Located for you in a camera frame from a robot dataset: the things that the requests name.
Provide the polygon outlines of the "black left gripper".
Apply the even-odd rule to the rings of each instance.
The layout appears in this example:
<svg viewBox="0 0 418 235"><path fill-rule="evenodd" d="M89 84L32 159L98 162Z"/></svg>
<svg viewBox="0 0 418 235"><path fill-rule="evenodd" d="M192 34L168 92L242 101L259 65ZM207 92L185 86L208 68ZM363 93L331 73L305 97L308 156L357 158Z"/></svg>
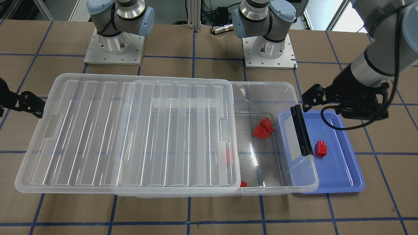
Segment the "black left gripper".
<svg viewBox="0 0 418 235"><path fill-rule="evenodd" d="M351 67L346 67L327 88L315 84L302 94L302 109L307 113L312 107L329 103L341 104L345 100L359 100L364 95L387 95L387 82L378 87L369 87L359 82Z"/></svg>

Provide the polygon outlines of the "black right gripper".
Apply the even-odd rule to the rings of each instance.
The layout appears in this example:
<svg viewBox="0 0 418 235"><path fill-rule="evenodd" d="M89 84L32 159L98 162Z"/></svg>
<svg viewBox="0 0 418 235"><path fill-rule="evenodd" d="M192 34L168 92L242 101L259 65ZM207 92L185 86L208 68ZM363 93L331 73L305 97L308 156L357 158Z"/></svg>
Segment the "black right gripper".
<svg viewBox="0 0 418 235"><path fill-rule="evenodd" d="M18 95L10 91L6 81L0 79L0 117L6 109L33 114L42 118L46 102L32 92L22 92Z"/></svg>

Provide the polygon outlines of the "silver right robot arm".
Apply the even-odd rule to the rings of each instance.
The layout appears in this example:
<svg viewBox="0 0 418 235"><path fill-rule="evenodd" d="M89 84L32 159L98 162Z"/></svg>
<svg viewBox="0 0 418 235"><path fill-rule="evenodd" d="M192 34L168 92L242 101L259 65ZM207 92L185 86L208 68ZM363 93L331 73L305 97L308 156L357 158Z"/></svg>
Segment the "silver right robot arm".
<svg viewBox="0 0 418 235"><path fill-rule="evenodd" d="M155 11L143 0L88 0L95 25L84 62L96 65L140 65L144 40L155 22ZM42 118L46 103L32 92L12 92L1 80L1 116L5 109Z"/></svg>

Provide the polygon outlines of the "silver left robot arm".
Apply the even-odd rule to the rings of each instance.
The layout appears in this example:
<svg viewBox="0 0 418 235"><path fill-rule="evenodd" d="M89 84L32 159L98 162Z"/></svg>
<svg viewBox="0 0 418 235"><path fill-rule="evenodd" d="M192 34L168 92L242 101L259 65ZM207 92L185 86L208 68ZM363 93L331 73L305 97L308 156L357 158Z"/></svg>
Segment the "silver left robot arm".
<svg viewBox="0 0 418 235"><path fill-rule="evenodd" d="M336 103L336 113L352 119L385 111L388 80L417 63L416 0L352 0L351 4L374 41L330 86L316 84L303 94L304 112L329 103ZM295 7L286 0L243 0L232 13L236 36L254 37L252 55L265 60L283 55L295 18Z"/></svg>

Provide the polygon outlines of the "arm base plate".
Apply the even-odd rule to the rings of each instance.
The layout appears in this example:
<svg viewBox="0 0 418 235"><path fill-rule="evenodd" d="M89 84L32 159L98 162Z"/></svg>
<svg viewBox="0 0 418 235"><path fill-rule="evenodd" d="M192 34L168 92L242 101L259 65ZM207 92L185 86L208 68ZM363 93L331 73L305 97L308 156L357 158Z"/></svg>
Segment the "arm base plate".
<svg viewBox="0 0 418 235"><path fill-rule="evenodd" d="M84 63L95 65L141 65L146 37L121 33L104 37L94 29Z"/></svg>
<svg viewBox="0 0 418 235"><path fill-rule="evenodd" d="M242 49L247 69L297 69L297 60L287 34L284 41L273 43L262 36L242 38Z"/></svg>

